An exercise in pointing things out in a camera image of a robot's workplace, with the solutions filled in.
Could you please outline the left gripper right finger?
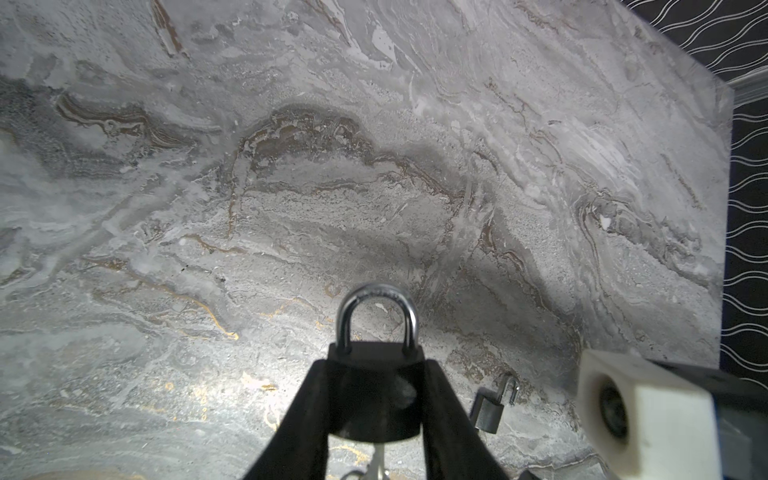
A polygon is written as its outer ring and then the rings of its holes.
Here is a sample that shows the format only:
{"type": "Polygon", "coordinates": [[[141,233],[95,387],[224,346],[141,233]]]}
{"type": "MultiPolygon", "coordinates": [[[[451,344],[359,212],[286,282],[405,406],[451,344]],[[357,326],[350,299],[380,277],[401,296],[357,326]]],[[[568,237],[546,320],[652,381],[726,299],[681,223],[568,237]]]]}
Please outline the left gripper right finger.
{"type": "Polygon", "coordinates": [[[508,478],[435,360],[424,364],[422,426],[427,479],[508,478]]]}

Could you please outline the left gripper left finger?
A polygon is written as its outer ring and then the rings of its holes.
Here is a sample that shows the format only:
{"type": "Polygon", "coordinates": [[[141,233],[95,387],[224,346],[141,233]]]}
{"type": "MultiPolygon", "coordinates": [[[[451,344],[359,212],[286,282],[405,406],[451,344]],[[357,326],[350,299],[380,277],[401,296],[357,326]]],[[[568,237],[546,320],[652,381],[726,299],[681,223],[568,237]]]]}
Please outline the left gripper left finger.
{"type": "Polygon", "coordinates": [[[247,479],[324,479],[328,463],[328,366],[315,361],[247,479]]]}

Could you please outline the black padlock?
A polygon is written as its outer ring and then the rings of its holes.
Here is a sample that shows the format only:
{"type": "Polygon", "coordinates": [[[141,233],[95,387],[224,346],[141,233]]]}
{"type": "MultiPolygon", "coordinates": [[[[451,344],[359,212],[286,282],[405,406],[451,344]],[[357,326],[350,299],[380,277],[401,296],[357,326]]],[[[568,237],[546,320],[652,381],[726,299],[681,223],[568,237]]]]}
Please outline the black padlock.
{"type": "Polygon", "coordinates": [[[469,418],[476,431],[496,434],[501,424],[504,409],[515,404],[520,391],[518,377],[504,373],[496,391],[481,387],[475,395],[469,418]]]}
{"type": "Polygon", "coordinates": [[[357,287],[342,301],[335,342],[329,347],[330,433],[355,442],[391,443],[421,432],[423,367],[415,307],[399,288],[370,283],[357,287]],[[373,298],[396,303],[404,317],[401,342],[354,341],[356,308],[373,298]]]}

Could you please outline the silver key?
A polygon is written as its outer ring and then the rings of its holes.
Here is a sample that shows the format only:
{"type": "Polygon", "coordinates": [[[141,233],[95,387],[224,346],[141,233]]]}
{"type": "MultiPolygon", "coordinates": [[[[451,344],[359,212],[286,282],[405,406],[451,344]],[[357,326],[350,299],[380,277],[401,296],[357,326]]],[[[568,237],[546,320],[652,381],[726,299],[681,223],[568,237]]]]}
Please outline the silver key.
{"type": "Polygon", "coordinates": [[[341,477],[342,480],[390,480],[390,471],[385,465],[385,444],[376,443],[374,452],[365,470],[355,469],[341,477]]]}

